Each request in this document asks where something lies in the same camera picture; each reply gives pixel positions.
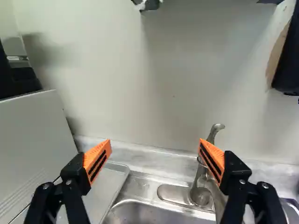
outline faucet spout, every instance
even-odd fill
[[[207,141],[212,143],[213,145],[215,144],[215,136],[216,134],[221,130],[224,129],[225,125],[224,124],[214,124],[211,128],[210,134],[207,137]]]
[[[214,145],[216,134],[221,129],[224,129],[224,128],[225,128],[225,125],[223,125],[223,124],[214,124],[212,126],[210,134],[206,140]],[[196,175],[195,175],[193,184],[190,189],[190,199],[191,199],[191,201],[194,202],[194,204],[201,206],[201,205],[206,204],[206,202],[209,200],[210,195],[206,193],[207,190],[211,192],[213,198],[215,197],[215,195],[219,195],[219,192],[215,191],[215,189],[217,189],[217,187],[216,187],[216,185],[214,186],[214,184],[216,184],[216,183],[214,183],[214,181],[208,174],[208,169],[204,165],[202,158],[199,156],[199,157],[197,157],[197,160],[198,160],[199,164],[197,167],[197,171],[196,171]],[[203,188],[203,187],[198,187],[197,183],[198,183],[199,179],[201,179],[202,182],[208,183],[209,188],[207,189],[207,188]],[[221,206],[222,204],[223,203],[219,203],[217,201],[217,206],[215,204],[215,208],[217,208],[217,210],[219,207],[222,209],[222,206]]]

